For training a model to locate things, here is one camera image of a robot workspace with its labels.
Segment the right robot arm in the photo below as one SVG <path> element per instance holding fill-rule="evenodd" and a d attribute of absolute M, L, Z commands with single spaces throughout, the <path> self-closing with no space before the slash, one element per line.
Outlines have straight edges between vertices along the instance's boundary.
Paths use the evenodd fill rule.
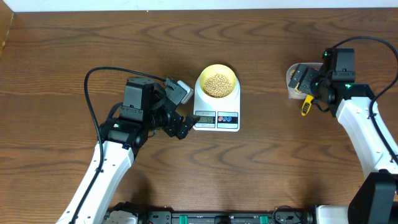
<path fill-rule="evenodd" d="M 355 82 L 354 50 L 329 48 L 323 63 L 296 63 L 286 73 L 289 93 L 299 94 L 302 115 L 325 103 L 342 125 L 365 181 L 347 206 L 316 205 L 302 223 L 397 223 L 397 144 L 384 124 L 370 86 Z"/>

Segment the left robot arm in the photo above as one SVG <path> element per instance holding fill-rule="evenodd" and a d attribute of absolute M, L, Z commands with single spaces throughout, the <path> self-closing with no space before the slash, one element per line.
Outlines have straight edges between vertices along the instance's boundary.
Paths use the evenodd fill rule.
<path fill-rule="evenodd" d="M 124 100 L 114 105 L 98 128 L 98 143 L 89 168 L 59 223 L 101 223 L 113 195 L 150 132 L 163 130 L 183 139 L 199 120 L 176 112 L 193 90 L 171 78 L 164 83 L 150 78 L 127 79 Z"/>

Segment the yellow measuring scoop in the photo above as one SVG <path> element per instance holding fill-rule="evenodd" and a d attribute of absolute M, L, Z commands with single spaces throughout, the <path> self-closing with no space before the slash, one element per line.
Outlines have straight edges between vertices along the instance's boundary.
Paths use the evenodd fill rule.
<path fill-rule="evenodd" d="M 301 109 L 301 115 L 306 116 L 308 112 L 310 111 L 310 108 L 312 107 L 314 101 L 314 97 L 311 95 L 307 95 L 305 98 L 305 101 L 303 102 L 302 109 Z"/>

